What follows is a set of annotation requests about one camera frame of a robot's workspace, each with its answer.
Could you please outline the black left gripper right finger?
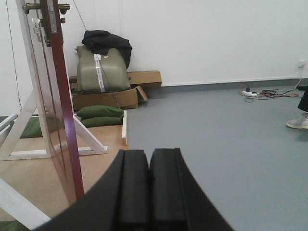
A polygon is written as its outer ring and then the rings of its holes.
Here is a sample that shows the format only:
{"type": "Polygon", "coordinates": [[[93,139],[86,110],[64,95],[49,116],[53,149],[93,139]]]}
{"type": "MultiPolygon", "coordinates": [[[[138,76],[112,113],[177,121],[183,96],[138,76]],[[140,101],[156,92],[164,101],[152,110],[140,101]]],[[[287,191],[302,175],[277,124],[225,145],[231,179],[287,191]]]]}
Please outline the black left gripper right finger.
{"type": "Polygon", "coordinates": [[[202,190],[179,148],[157,148],[150,161],[151,205],[156,231],[231,231],[202,190]]]}

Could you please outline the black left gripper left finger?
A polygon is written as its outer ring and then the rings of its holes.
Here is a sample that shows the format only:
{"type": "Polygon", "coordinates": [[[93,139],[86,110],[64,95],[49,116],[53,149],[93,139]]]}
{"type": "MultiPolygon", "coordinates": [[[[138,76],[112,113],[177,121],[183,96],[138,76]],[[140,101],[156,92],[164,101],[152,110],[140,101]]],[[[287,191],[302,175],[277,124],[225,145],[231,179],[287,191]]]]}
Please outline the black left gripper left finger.
{"type": "Polygon", "coordinates": [[[147,231],[149,169],[143,150],[120,150],[101,178],[76,203],[39,231],[147,231]]]}

